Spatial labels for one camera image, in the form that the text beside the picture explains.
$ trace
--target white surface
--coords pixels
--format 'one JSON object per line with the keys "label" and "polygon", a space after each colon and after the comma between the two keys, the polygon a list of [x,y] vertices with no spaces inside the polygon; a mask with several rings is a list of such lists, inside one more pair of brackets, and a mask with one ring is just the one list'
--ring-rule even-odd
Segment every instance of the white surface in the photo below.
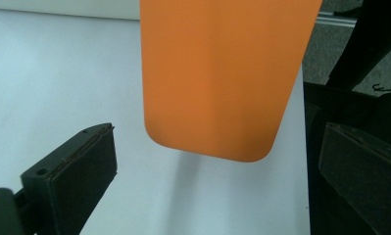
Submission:
{"label": "white surface", "polygon": [[81,234],[310,234],[301,74],[271,153],[244,164],[154,143],[140,68],[139,22],[0,11],[0,187],[110,121],[119,174]]}
{"label": "white surface", "polygon": [[0,0],[0,9],[72,16],[140,19],[139,0]]}

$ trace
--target orange panel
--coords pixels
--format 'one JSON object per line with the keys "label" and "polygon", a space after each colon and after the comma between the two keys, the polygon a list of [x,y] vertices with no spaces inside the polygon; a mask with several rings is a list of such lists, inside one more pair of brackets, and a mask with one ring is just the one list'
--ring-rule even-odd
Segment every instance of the orange panel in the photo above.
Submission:
{"label": "orange panel", "polygon": [[151,138],[235,161],[265,157],[319,5],[141,0],[144,116]]}

